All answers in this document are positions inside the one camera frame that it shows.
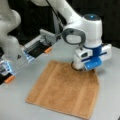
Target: gray tabletop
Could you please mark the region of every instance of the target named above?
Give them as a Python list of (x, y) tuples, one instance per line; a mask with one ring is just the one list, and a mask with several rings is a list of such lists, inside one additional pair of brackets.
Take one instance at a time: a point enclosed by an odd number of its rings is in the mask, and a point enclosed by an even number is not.
[[(22, 68), (11, 84), (1, 85), (0, 120), (82, 120), (25, 102), (48, 62), (71, 62), (75, 48), (61, 40), (53, 46), (51, 53), (42, 54)], [(118, 120), (120, 117), (120, 49), (113, 47), (112, 50), (112, 59), (97, 68), (100, 91), (90, 120)]]

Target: towel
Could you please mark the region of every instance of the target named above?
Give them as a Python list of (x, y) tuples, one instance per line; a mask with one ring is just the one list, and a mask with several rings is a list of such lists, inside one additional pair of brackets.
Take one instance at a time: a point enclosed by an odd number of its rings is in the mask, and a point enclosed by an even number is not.
[(26, 102), (56, 112), (89, 119), (97, 100), (95, 70), (75, 71), (69, 63), (50, 61)]

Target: cable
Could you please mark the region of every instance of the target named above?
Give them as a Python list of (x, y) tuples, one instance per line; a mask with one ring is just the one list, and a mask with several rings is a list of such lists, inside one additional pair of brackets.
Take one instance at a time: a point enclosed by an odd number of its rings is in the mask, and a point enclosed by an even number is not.
[(55, 10), (54, 10), (54, 8), (52, 7), (52, 5), (49, 3), (49, 1), (48, 0), (46, 0), (46, 2), (48, 3), (48, 5), (51, 7), (51, 9), (52, 9), (52, 11), (54, 12), (54, 14), (56, 15), (56, 17), (57, 17), (57, 19), (58, 19), (58, 21), (59, 21), (59, 24), (61, 25), (61, 27), (63, 28), (64, 27), (64, 25), (63, 25), (63, 23), (62, 23), (62, 21), (61, 21), (61, 19), (60, 19), (60, 17), (58, 16), (58, 14), (55, 12)]

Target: white table surface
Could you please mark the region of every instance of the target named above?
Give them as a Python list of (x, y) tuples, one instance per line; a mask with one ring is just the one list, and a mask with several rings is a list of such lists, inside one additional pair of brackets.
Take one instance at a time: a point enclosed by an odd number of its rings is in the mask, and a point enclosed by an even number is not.
[[(50, 60), (71, 62), (76, 46), (63, 40), (26, 65), (9, 85), (0, 86), (0, 120), (82, 120), (25, 102), (25, 99)], [(112, 48), (111, 60), (97, 68), (100, 91), (90, 120), (118, 120), (120, 116), (120, 49)]]

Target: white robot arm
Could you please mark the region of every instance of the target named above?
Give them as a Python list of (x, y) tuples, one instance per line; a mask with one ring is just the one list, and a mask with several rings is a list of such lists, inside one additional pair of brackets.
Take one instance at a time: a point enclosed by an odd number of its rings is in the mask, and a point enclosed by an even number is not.
[[(102, 21), (97, 15), (77, 14), (66, 0), (31, 0), (38, 6), (51, 5), (67, 21), (62, 32), (63, 39), (72, 45), (80, 45), (75, 50), (73, 67), (77, 70), (91, 70), (111, 57), (111, 45), (102, 47)], [(8, 33), (20, 24), (20, 16), (10, 9), (8, 0), (0, 0), (0, 45), (14, 68), (22, 66), (26, 58), (18, 40)]]
[(91, 70), (112, 56), (111, 45), (103, 46), (102, 21), (95, 14), (81, 16), (66, 0), (31, 0), (39, 6), (51, 5), (67, 21), (62, 32), (63, 39), (72, 45), (79, 44), (75, 50), (72, 66), (76, 70)]
[(18, 40), (8, 35), (20, 22), (19, 14), (10, 9), (8, 1), (0, 0), (0, 47), (5, 53), (4, 58), (12, 64), (14, 71), (27, 62)]

